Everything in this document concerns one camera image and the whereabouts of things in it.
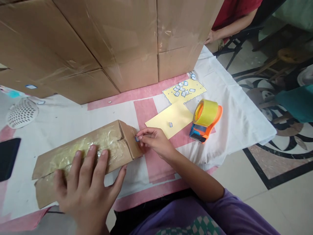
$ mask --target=yellow cardstock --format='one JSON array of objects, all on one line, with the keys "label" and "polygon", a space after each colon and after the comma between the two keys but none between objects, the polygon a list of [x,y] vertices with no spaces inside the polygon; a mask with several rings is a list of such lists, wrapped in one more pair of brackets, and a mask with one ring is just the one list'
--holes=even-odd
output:
[{"label": "yellow cardstock", "polygon": [[188,82],[188,85],[186,86],[183,85],[182,88],[188,90],[190,94],[186,95],[185,97],[182,96],[182,91],[180,90],[178,91],[179,96],[175,96],[176,91],[174,90],[174,88],[176,86],[179,86],[178,84],[163,91],[163,94],[166,96],[166,98],[169,100],[171,104],[174,104],[176,102],[186,103],[192,100],[193,98],[206,92],[206,88],[202,86],[202,84],[198,80],[193,80],[190,78],[187,79],[186,82]]},{"label": "yellow cardstock", "polygon": [[183,103],[176,102],[158,115],[147,121],[147,127],[161,128],[166,137],[170,139],[185,126],[192,122],[193,114]]}]

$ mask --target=hand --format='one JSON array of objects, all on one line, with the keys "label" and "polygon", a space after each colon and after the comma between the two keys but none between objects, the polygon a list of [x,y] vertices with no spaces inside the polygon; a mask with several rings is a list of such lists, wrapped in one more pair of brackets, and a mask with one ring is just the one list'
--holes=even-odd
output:
[{"label": "hand", "polygon": [[137,133],[140,145],[151,147],[162,158],[169,158],[175,154],[176,149],[160,128],[146,127]]},{"label": "hand", "polygon": [[64,184],[61,170],[54,173],[53,184],[60,210],[73,217],[77,224],[77,234],[108,233],[106,219],[126,175],[125,165],[114,184],[105,187],[108,151],[102,151],[94,169],[96,151],[96,145],[91,145],[82,166],[82,151],[75,153],[67,184]]},{"label": "hand", "polygon": [[208,35],[208,39],[205,41],[205,45],[208,44],[208,43],[212,43],[216,40],[216,32],[211,30],[209,35]]}]

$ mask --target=person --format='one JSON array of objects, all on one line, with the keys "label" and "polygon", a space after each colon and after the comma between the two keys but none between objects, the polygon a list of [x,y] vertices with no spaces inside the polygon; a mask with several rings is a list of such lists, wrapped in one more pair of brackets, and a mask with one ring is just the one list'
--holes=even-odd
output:
[{"label": "person", "polygon": [[205,41],[210,52],[224,47],[229,37],[247,28],[262,0],[225,0]]},{"label": "person", "polygon": [[[137,136],[143,148],[152,148],[173,167],[195,196],[168,202],[147,215],[130,234],[279,234],[254,209],[179,153],[161,129],[144,128]],[[97,147],[91,145],[82,166],[82,152],[76,152],[66,183],[62,171],[55,171],[54,189],[60,210],[73,217],[78,235],[109,234],[106,219],[126,175],[123,166],[114,184],[105,187],[108,151],[102,151],[94,168],[96,151]],[[128,219],[139,216],[131,213]],[[126,223],[120,223],[118,216],[112,231],[127,231]]]}]

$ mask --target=red shirt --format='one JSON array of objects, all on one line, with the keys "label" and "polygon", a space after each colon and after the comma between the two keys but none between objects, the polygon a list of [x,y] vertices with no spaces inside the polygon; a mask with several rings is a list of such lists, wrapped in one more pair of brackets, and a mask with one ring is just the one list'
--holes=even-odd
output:
[{"label": "red shirt", "polygon": [[225,0],[212,30],[216,31],[230,25],[237,19],[257,9],[261,2],[262,0]]}]

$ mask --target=purple sleeve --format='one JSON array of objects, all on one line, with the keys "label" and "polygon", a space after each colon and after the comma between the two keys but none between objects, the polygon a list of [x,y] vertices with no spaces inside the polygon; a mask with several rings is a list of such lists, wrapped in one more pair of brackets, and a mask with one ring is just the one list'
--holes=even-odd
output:
[{"label": "purple sleeve", "polygon": [[208,214],[228,235],[279,235],[259,213],[227,189],[220,200],[206,205]]}]

